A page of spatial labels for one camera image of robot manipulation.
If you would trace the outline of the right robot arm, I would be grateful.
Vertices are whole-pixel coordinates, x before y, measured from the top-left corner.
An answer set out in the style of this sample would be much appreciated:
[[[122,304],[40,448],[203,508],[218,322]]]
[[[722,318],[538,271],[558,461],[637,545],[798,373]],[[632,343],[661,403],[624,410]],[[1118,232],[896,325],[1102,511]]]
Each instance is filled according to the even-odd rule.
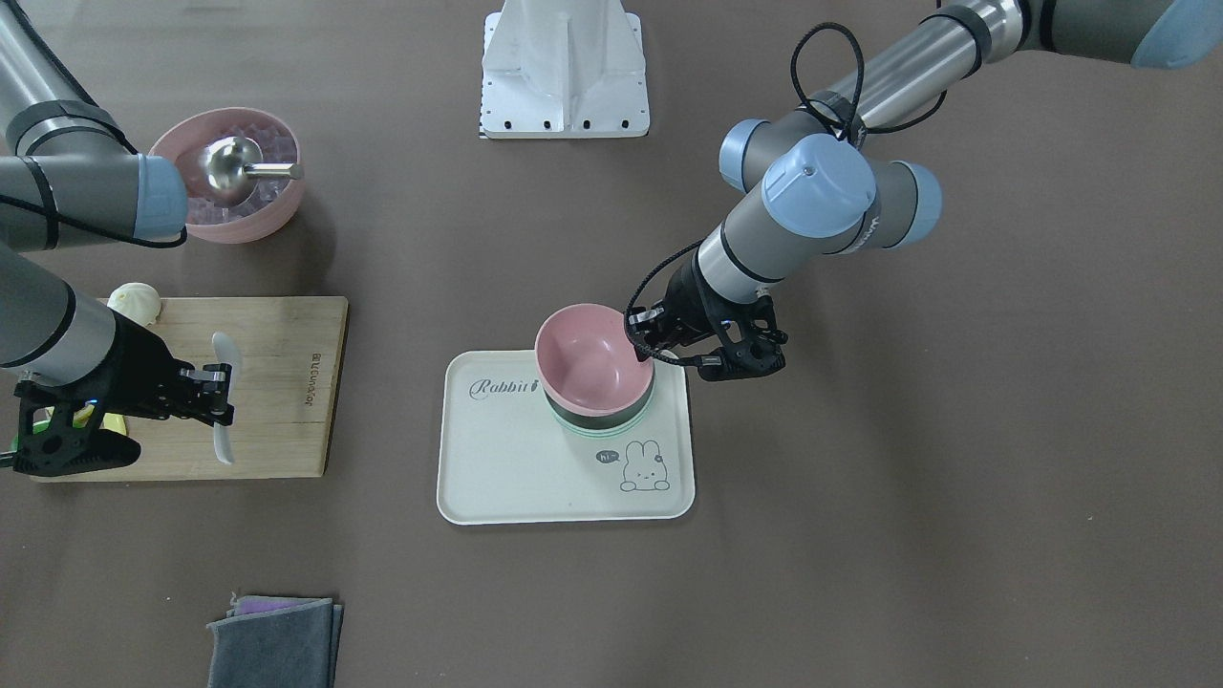
[[[187,238],[179,169],[137,152],[35,33],[2,4],[2,370],[17,375],[20,423],[2,466],[68,477],[135,464],[139,444],[109,414],[196,419],[227,459],[230,360],[194,367],[164,340],[27,258],[117,241],[172,248]]]

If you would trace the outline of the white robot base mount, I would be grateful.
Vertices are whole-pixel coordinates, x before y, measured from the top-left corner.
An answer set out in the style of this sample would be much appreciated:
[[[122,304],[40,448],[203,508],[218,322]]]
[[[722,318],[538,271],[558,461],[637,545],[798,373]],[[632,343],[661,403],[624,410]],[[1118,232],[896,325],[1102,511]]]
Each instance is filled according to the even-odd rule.
[[[506,1],[483,22],[482,67],[486,139],[648,134],[642,23],[620,1]]]

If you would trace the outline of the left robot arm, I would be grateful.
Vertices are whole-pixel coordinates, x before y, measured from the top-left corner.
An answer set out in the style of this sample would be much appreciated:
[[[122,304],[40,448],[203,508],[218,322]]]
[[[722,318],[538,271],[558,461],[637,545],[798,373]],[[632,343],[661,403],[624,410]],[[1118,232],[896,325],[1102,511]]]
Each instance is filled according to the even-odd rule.
[[[940,218],[934,174],[871,161],[865,141],[928,119],[951,84],[986,64],[1044,51],[1173,70],[1210,55],[1221,31],[1218,1],[949,1],[826,90],[797,87],[794,112],[744,120],[722,141],[722,178],[742,200],[678,253],[663,299],[625,309],[638,360],[717,339],[678,367],[706,380],[779,371],[786,334],[770,288],[817,254],[912,244]]]

